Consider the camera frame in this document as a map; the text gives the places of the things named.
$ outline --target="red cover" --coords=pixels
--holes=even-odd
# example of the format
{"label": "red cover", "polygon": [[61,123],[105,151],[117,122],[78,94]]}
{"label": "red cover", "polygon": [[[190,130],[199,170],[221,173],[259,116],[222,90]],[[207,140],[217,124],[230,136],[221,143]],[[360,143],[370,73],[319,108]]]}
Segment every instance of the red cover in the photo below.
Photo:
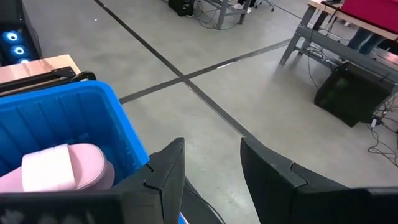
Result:
{"label": "red cover", "polygon": [[345,0],[341,11],[398,34],[398,0]]}

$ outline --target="blue plastic bin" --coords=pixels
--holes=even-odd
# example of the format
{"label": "blue plastic bin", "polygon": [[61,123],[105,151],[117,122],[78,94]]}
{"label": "blue plastic bin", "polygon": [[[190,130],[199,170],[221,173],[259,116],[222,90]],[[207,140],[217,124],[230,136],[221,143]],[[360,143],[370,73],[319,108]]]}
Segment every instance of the blue plastic bin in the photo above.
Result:
{"label": "blue plastic bin", "polygon": [[114,184],[149,160],[105,83],[84,81],[0,98],[0,175],[21,166],[24,154],[81,142],[105,153],[115,169]]}

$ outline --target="gray floor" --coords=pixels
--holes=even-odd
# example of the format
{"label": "gray floor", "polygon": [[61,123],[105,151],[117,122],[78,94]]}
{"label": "gray floor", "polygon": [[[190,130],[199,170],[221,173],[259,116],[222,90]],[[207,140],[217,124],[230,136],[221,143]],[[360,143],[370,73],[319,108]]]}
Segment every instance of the gray floor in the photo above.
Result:
{"label": "gray floor", "polygon": [[[285,49],[268,51],[146,95],[152,86],[188,75],[292,37],[299,19],[266,5],[247,16],[243,26],[206,29],[178,17],[161,0],[103,2],[180,73],[172,72],[121,27],[94,0],[25,1],[46,57],[70,54],[82,70],[92,70],[123,98],[142,97],[124,109],[148,153],[179,136],[186,139],[186,175],[227,223],[258,223],[239,160],[241,133],[197,95],[208,95],[264,145],[301,165],[350,187],[398,185],[398,169],[371,155],[374,143],[365,125],[347,127],[313,105],[315,87],[330,71],[306,57],[278,67]],[[275,0],[302,16],[306,0]],[[211,19],[212,13],[202,19]],[[237,17],[229,18],[225,28]],[[336,25],[349,38],[354,30]],[[381,140],[396,147],[396,135],[377,128]]]}

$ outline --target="tabletop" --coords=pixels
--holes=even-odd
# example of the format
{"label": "tabletop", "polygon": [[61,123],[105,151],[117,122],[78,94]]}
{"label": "tabletop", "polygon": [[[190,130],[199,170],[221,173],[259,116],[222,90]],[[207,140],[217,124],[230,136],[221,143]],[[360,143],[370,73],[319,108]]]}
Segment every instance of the tabletop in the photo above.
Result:
{"label": "tabletop", "polygon": [[[322,4],[323,0],[310,0],[310,2],[308,3],[309,6],[313,6],[321,11],[325,11],[329,14],[334,14],[336,12],[336,9],[333,9],[332,7],[326,6],[324,4]],[[398,39],[398,34],[386,31],[380,27],[376,27],[374,25],[371,25],[365,21],[362,21],[360,19],[354,18],[352,16],[349,16],[341,11],[336,12],[335,14],[336,17],[339,17],[340,19],[344,19],[347,22],[350,22],[352,24],[355,24],[359,27],[365,28],[375,34],[379,34],[380,36],[383,36],[387,39],[390,40],[397,40]]]}
{"label": "tabletop", "polygon": [[79,68],[69,55],[60,55],[56,57],[35,60],[28,63],[8,65],[0,67],[0,83],[31,77],[34,75],[40,75],[68,66],[70,66],[76,74],[80,73]]}

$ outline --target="computer tower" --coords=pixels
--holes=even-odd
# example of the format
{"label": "computer tower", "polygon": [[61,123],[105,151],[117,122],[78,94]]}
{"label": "computer tower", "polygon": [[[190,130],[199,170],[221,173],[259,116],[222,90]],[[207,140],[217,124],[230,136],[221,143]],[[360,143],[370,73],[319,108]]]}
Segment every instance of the computer tower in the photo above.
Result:
{"label": "computer tower", "polygon": [[2,66],[42,58],[39,37],[22,0],[0,1],[0,63]]}
{"label": "computer tower", "polygon": [[387,75],[347,62],[332,72],[317,91],[314,102],[353,127],[358,122],[370,122],[376,108],[392,95],[395,85]]}
{"label": "computer tower", "polygon": [[179,16],[192,16],[195,0],[169,0],[169,7]]}

